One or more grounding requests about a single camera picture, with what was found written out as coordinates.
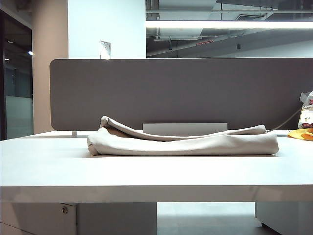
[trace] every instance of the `glass door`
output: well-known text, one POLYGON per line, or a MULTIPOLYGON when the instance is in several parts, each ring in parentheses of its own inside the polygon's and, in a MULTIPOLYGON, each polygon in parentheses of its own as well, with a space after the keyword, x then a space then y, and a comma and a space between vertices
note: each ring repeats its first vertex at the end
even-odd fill
POLYGON ((5 136, 12 139, 33 134, 31 29, 2 13, 4 54, 5 136))

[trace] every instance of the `floor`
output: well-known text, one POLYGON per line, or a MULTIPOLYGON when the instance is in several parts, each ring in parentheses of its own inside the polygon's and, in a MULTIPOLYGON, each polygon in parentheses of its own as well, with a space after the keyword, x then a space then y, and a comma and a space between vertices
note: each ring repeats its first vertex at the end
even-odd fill
POLYGON ((158 203, 158 235, 279 235, 254 211, 254 202, 158 203))

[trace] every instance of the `screw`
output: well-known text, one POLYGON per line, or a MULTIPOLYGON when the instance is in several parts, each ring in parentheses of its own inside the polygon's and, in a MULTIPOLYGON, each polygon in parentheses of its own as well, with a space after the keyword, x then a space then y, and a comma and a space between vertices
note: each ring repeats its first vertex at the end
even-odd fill
POLYGON ((62 207, 62 212, 63 212, 63 214, 67 214, 68 213, 67 207, 62 207))

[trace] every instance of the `beige fabric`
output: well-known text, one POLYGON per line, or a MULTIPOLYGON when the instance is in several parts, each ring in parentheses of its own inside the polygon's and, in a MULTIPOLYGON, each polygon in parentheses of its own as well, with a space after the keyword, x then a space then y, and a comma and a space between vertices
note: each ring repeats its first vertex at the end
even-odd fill
POLYGON ((106 116, 87 142, 93 155, 264 155, 279 149, 276 135, 266 134, 264 125, 205 136, 158 136, 134 130, 106 116))

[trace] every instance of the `ceiling lamp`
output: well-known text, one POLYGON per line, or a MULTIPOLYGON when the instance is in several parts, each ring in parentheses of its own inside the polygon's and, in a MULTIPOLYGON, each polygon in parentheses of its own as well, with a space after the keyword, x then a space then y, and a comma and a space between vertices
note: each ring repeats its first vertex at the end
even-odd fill
POLYGON ((313 22, 273 21, 146 21, 146 28, 313 29, 313 22))

